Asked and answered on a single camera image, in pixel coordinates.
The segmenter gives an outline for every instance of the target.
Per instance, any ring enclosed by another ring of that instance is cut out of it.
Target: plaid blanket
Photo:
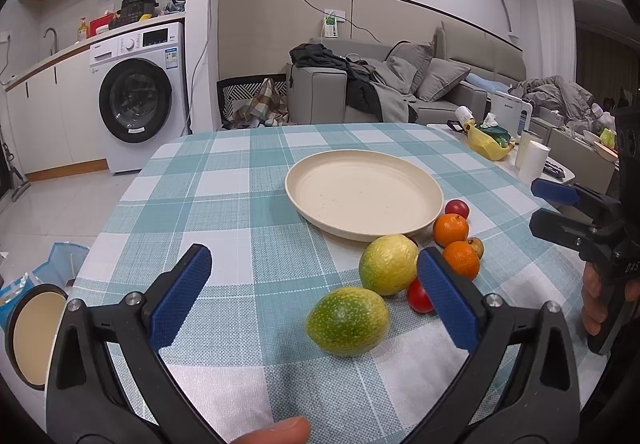
[[[266,78],[255,97],[233,103],[232,119],[235,129],[281,127],[289,123],[289,110],[273,79]]]
[[[116,303],[144,291],[191,244],[204,244],[213,255],[211,277],[161,356],[220,435],[228,441],[303,414],[312,444],[400,442],[467,353],[452,345],[436,315],[414,313],[403,294],[385,299],[391,328],[361,357],[329,356],[306,335],[305,317],[322,296],[360,284],[366,244],[308,224],[287,198],[284,179],[304,157],[343,148],[402,157],[433,175],[447,200],[469,204],[470,234],[485,246],[474,283],[512,305],[562,305],[584,401],[606,360],[587,351],[579,331],[583,262],[530,234],[530,215],[543,201],[453,134],[419,125],[221,131],[164,145],[122,196],[72,296],[88,305]],[[433,243],[428,231],[421,243]],[[152,420],[119,348],[111,352],[133,408]],[[515,356],[510,347],[477,418],[497,402]]]

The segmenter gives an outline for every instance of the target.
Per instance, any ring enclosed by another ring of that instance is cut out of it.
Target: yellow bottle
[[[86,18],[82,17],[80,27],[78,28],[78,42],[82,42],[89,37],[89,26],[86,24]]]

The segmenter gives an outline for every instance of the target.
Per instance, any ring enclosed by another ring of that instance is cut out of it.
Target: gray sofa
[[[466,24],[442,24],[436,28],[436,58],[464,63],[482,78],[514,84],[526,78],[522,51]],[[337,38],[312,38],[334,54],[358,54],[363,58],[384,60],[392,46],[364,44]],[[290,120],[300,125],[320,123],[376,123],[366,114],[345,105],[347,74],[328,68],[291,68],[293,87],[289,89]],[[488,95],[463,81],[444,98],[432,103],[417,100],[412,106],[421,125],[446,123],[455,119],[455,110],[466,106],[474,117],[484,118]]]

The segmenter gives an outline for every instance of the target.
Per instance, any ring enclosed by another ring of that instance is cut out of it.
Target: finger
[[[630,280],[625,285],[625,299],[636,301],[640,299],[640,280]]]
[[[582,283],[592,297],[597,298],[600,296],[600,293],[602,292],[602,282],[600,281],[600,275],[596,273],[592,264],[586,264],[584,266]]]
[[[600,323],[589,316],[584,307],[582,307],[582,323],[586,331],[592,336],[597,336],[600,333]]]
[[[311,424],[304,417],[292,417],[238,437],[232,444],[305,444]]]
[[[582,288],[582,303],[589,316],[596,320],[596,322],[602,323],[607,319],[607,306],[591,296],[584,287]]]

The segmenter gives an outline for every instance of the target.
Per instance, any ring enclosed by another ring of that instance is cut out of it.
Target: tile floor
[[[0,213],[0,265],[10,283],[47,260],[54,242],[91,247],[137,172],[86,173],[34,182]]]

